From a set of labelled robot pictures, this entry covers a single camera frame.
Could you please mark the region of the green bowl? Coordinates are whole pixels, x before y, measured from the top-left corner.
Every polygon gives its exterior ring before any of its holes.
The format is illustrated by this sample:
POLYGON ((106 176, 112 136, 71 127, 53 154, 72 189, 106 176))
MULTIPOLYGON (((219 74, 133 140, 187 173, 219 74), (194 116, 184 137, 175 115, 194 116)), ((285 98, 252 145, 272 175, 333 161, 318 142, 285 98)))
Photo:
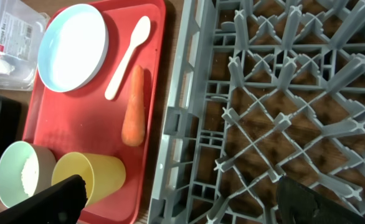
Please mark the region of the green bowl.
POLYGON ((51 186, 55 157, 46 147, 25 141, 12 143, 0 158, 0 200, 7 208, 30 198, 23 189, 21 172, 26 159, 35 154, 39 163, 39 179, 35 194, 51 186))

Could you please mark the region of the yellow plastic cup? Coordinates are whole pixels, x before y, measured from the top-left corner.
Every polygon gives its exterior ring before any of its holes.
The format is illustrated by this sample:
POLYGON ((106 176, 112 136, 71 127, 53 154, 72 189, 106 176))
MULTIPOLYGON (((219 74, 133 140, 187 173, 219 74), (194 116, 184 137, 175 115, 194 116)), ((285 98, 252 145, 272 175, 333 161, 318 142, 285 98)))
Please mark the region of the yellow plastic cup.
POLYGON ((70 152, 57 161, 51 184, 58 184, 72 175, 79 175, 85 181, 88 198, 85 205, 88 207, 123 186, 126 180, 126 168, 117 157, 70 152))

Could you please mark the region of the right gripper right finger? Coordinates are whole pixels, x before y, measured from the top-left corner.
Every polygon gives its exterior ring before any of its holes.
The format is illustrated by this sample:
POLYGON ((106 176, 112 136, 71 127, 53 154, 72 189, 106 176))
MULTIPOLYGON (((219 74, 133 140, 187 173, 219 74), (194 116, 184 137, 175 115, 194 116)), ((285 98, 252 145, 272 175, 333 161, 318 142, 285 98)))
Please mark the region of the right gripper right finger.
POLYGON ((365 224, 365 217, 286 176, 278 181, 277 204, 283 223, 365 224))

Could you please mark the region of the white rice grains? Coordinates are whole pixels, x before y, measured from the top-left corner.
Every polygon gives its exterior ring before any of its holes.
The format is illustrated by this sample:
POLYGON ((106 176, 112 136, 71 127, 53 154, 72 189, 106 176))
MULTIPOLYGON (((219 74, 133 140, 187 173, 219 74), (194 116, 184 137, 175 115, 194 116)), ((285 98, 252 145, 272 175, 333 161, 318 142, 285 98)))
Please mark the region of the white rice grains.
POLYGON ((31 154, 25 161, 21 172, 21 181, 24 192, 29 196, 33 196, 36 191, 39 179, 39 163, 37 156, 31 154))

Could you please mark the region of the orange carrot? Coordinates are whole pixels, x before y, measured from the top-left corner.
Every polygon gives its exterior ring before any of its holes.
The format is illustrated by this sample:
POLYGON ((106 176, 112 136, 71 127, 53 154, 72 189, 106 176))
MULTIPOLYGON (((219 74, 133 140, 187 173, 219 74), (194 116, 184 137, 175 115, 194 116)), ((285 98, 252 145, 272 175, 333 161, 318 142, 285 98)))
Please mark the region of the orange carrot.
POLYGON ((144 70, 140 65, 133 68, 121 139, 127 146, 139 146, 145 138, 144 70))

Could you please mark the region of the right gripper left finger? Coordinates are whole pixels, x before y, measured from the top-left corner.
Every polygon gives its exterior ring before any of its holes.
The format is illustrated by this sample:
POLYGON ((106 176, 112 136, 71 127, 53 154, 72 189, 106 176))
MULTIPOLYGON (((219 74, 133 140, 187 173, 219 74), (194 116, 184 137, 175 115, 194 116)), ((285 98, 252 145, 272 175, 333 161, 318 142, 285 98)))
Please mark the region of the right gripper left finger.
POLYGON ((0 224, 77 223, 87 203, 85 181, 72 175, 0 213, 0 224))

